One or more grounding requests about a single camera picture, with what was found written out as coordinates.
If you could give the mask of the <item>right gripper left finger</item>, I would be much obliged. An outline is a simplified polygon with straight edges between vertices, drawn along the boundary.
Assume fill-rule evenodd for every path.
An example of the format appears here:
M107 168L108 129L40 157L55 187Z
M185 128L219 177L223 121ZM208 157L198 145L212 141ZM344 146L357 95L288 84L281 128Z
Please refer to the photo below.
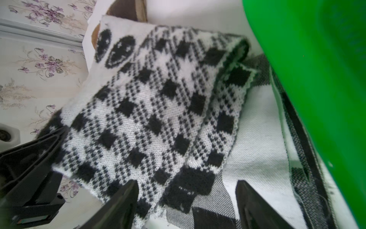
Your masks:
M128 181L80 229L131 229L138 194L138 183Z

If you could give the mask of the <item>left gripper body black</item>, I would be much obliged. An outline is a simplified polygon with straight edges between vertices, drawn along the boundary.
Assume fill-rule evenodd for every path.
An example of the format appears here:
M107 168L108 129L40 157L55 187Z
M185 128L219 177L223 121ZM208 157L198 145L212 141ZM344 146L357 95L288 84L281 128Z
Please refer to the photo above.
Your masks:
M62 174L52 165L67 136L59 128L1 154L1 228L26 229L49 224L65 204L58 193Z

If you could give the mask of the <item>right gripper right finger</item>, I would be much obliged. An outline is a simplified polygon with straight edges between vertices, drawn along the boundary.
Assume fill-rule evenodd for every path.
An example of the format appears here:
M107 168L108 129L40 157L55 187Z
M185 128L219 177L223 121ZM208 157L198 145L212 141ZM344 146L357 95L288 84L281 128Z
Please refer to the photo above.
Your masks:
M291 229L284 220L245 180L235 189L243 229Z

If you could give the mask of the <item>grey black checkered scarf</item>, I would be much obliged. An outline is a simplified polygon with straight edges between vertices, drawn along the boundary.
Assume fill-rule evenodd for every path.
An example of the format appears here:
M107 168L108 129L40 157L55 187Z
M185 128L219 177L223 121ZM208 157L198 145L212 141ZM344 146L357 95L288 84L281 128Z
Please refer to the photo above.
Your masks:
M340 229L330 173L265 55L219 82L187 165L163 197L181 229L243 229L235 189L249 185L292 229Z

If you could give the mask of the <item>black white knitted smiley scarf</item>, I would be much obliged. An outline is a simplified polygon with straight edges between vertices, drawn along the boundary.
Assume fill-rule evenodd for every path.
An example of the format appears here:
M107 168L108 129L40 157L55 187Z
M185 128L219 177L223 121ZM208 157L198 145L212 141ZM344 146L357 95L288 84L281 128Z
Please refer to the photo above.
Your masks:
M102 202L135 180L138 229L163 205L188 211L235 141L248 50L241 35L103 16L83 88L38 133L69 129L53 170Z

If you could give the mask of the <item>green plastic basket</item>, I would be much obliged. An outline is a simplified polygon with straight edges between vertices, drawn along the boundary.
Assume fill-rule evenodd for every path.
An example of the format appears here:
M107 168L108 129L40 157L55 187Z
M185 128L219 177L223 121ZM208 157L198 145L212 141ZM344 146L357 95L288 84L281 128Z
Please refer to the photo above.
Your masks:
M256 39L366 226L365 1L243 1Z

